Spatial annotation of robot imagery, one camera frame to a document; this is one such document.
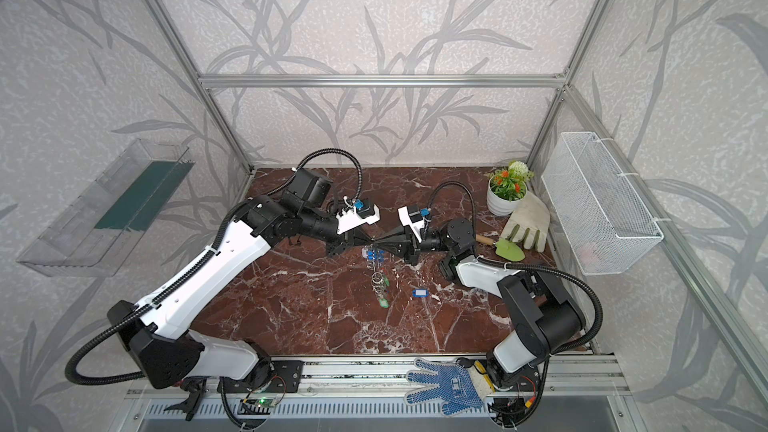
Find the steel key ring disc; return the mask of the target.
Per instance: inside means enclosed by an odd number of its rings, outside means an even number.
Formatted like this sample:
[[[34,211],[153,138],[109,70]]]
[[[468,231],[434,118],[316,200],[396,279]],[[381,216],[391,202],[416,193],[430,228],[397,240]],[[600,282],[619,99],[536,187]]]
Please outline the steel key ring disc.
[[[388,309],[390,303],[387,290],[390,282],[384,270],[384,252],[371,246],[366,246],[362,248],[362,256],[366,260],[366,266],[370,272],[371,287],[379,306]]]

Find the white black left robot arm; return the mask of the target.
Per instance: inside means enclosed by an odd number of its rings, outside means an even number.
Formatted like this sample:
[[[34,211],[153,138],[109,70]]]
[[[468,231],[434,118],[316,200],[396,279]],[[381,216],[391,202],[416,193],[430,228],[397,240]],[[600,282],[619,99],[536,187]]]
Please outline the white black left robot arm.
[[[245,341],[201,334],[191,325],[241,271],[286,239],[322,241],[329,255],[370,243],[361,228],[378,222],[380,211],[360,188],[334,208],[322,207],[332,183],[306,165],[330,152],[325,148],[310,153],[283,184],[235,205],[212,243],[165,284],[136,303],[115,304],[108,314],[109,328],[67,362],[66,379],[74,385],[103,386],[145,378],[156,389],[204,377],[263,384],[270,373],[266,352]],[[119,338],[138,371],[103,377],[80,373],[80,362],[112,336]]]

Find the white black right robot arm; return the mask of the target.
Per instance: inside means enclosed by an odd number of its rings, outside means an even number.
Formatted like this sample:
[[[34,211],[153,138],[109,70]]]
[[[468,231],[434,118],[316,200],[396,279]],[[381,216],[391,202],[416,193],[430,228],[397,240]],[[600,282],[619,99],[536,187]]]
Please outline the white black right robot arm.
[[[431,225],[433,203],[443,189],[458,187],[470,201],[471,216]],[[512,332],[477,365],[458,364],[482,394],[511,388],[550,357],[590,342],[603,324],[597,294],[583,280],[551,267],[515,265],[480,256],[476,251],[477,206],[470,189],[458,181],[439,184],[425,208],[403,207],[399,228],[372,246],[416,265],[424,253],[443,252],[438,263],[445,280],[499,297]]]

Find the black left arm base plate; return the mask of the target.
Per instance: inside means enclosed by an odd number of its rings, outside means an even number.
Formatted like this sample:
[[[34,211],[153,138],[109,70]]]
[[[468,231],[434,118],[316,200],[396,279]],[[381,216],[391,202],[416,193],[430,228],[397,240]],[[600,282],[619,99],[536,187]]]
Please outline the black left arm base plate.
[[[301,360],[260,360],[241,383],[248,392],[296,393],[303,367]]]

